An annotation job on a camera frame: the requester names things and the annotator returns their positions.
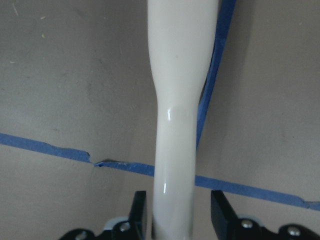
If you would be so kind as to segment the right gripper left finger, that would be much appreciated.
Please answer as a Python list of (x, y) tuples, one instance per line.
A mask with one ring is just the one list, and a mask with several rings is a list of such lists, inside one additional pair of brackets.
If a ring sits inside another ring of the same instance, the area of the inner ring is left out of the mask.
[(147, 192), (136, 191), (131, 205), (128, 221), (134, 240), (145, 240), (147, 232)]

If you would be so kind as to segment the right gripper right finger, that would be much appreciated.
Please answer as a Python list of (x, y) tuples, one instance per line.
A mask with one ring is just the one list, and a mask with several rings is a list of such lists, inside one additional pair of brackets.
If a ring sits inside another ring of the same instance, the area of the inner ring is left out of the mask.
[(210, 194), (211, 222), (219, 240), (232, 240), (238, 217), (221, 190)]

